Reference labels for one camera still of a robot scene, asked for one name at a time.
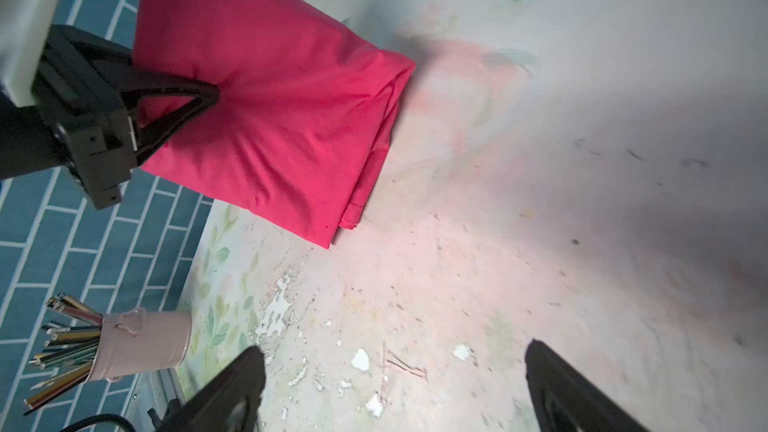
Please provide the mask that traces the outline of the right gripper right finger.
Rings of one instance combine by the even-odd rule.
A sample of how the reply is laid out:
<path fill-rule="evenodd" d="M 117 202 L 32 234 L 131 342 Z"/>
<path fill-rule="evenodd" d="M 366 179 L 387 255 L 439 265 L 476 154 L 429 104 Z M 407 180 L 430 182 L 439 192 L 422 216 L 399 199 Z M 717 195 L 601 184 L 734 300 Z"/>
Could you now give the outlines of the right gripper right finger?
<path fill-rule="evenodd" d="M 547 344 L 525 353 L 526 379 L 539 428 L 545 432 L 647 432 Z"/>

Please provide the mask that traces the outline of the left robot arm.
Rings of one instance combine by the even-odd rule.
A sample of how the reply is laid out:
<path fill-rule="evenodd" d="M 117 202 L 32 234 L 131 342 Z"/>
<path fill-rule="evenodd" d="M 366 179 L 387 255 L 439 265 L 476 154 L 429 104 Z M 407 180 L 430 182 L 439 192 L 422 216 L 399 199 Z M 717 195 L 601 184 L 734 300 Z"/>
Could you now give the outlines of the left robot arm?
<path fill-rule="evenodd" d="M 212 84 L 138 68 L 128 48 L 64 25 L 50 29 L 32 93 L 26 107 L 1 98 L 1 177 L 64 167 L 98 210 L 219 100 Z"/>

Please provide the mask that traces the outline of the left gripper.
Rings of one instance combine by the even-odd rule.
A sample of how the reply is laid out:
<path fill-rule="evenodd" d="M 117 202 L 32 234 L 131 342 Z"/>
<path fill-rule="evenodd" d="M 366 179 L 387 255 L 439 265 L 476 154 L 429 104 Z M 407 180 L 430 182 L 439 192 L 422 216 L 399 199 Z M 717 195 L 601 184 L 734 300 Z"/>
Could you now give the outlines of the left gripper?
<path fill-rule="evenodd" d="M 119 204 L 137 164 L 219 101 L 213 84 L 130 65 L 129 49 L 53 25 L 33 81 L 62 165 L 97 210 Z"/>

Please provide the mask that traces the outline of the magenta t shirt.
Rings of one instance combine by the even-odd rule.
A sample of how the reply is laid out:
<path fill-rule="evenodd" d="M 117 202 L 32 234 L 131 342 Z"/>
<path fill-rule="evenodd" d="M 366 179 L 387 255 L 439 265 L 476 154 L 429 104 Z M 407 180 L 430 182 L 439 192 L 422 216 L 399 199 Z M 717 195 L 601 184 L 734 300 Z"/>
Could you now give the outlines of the magenta t shirt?
<path fill-rule="evenodd" d="M 302 0 L 140 0 L 133 61 L 220 92 L 147 172 L 324 248 L 359 223 L 415 68 Z"/>

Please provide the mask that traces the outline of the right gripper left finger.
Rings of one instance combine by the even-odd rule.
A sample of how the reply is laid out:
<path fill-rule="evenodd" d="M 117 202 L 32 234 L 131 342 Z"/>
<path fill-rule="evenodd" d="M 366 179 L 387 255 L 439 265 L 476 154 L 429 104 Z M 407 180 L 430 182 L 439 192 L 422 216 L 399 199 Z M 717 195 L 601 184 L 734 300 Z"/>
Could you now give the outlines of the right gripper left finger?
<path fill-rule="evenodd" d="M 266 379 L 265 356 L 258 346 L 250 346 L 155 430 L 260 431 L 258 410 Z"/>

